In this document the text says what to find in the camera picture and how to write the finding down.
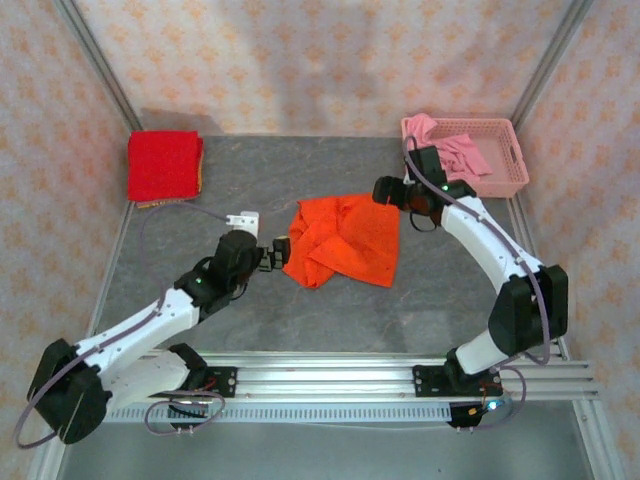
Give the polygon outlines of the folded red t-shirt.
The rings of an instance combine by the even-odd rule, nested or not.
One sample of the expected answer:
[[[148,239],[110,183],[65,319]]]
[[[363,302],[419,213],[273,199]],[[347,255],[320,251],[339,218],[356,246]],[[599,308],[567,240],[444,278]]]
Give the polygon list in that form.
[[[196,198],[204,142],[197,131],[134,131],[127,145],[128,199],[157,205]]]

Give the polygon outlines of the aluminium side rail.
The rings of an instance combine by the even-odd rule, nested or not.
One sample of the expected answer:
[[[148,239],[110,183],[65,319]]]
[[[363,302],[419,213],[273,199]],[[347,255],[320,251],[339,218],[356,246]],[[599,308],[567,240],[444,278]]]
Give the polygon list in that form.
[[[525,213],[521,194],[507,200],[510,219],[516,240],[529,253],[542,258],[531,222]],[[575,417],[580,444],[586,456],[589,475],[593,480],[628,480],[624,462],[616,448],[613,430],[607,418],[604,405],[604,383],[596,378],[596,363],[581,354],[574,353],[571,338],[566,335],[555,340],[561,360],[554,360],[554,365],[569,366],[569,363],[580,364],[585,370],[586,383],[590,390],[582,387],[577,399],[568,400],[571,412]]]
[[[133,209],[133,204],[128,202],[120,218],[115,241],[108,257],[106,270],[100,285],[97,301],[85,332],[86,336],[91,336],[97,331]],[[65,449],[66,446],[59,439],[52,439],[43,446],[38,447],[31,462],[26,480],[56,480],[60,471]]]

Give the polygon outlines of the pink plastic basket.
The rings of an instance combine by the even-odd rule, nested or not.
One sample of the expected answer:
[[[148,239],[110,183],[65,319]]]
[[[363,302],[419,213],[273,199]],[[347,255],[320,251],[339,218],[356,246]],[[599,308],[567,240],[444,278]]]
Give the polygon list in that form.
[[[434,118],[445,124],[444,134],[465,130],[493,173],[469,184],[480,197],[511,198],[529,182],[512,123],[503,118]]]

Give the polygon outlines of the pink t-shirt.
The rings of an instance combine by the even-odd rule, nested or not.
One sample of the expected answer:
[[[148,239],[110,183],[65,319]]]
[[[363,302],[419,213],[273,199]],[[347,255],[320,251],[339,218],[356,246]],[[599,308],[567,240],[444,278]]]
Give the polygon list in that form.
[[[456,134],[444,134],[445,124],[419,113],[401,121],[403,135],[414,137],[416,143],[409,142],[408,150],[435,147],[440,164],[447,179],[464,180],[469,184],[491,175],[493,170],[470,135],[465,130]]]

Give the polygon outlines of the orange t-shirt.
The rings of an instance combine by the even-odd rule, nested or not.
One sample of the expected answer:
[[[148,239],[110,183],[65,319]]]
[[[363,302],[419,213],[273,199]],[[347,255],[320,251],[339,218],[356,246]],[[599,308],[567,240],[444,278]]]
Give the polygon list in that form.
[[[284,272],[306,288],[336,273],[389,288],[399,257],[400,211],[369,194],[304,199],[289,226],[291,256]]]

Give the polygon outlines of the black controller board bracket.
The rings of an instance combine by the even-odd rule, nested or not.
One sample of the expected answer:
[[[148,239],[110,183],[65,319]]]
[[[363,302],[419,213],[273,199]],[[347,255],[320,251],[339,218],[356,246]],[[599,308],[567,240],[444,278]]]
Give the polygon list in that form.
[[[447,424],[456,431],[475,431],[481,427],[482,419],[491,412],[504,406],[501,399],[487,401],[463,401],[449,404],[450,420]]]
[[[180,434],[203,424],[209,418],[209,407],[207,404],[179,402],[171,399],[167,405],[167,415],[170,426],[177,434]]]

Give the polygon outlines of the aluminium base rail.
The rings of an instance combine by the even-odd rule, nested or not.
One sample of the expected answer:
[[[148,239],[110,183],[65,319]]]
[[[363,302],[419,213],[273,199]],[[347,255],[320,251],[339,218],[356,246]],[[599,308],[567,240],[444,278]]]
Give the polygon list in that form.
[[[382,353],[239,352],[201,356],[238,369],[236,402],[416,402],[412,369],[440,358]],[[587,361],[553,357],[545,366],[517,359],[500,372],[503,389],[528,401],[597,400],[600,385]]]

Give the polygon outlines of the aluminium frame post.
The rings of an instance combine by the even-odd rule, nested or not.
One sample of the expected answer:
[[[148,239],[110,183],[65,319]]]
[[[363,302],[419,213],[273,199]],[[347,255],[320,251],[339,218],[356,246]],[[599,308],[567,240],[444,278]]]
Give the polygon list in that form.
[[[510,117],[516,133],[522,129],[593,3],[594,0],[571,0]]]
[[[75,0],[52,0],[130,131],[142,123]]]

